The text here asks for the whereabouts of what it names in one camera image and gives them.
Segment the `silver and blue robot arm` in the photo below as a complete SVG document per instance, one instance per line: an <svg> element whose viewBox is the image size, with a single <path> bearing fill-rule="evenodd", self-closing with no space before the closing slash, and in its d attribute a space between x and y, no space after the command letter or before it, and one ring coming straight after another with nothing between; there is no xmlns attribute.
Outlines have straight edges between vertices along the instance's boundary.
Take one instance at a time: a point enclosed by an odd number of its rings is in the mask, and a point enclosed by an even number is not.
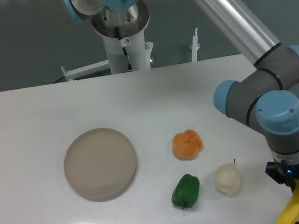
<svg viewBox="0 0 299 224"><path fill-rule="evenodd" d="M104 40L107 60L64 73L66 80L109 68L112 73L148 69L152 44L145 42L149 12L143 0L61 0L75 22L90 17ZM227 80L214 93L224 115L265 136L273 161L266 174L295 188L299 180L299 46L285 47L240 0L194 0L253 64L241 82Z"/></svg>

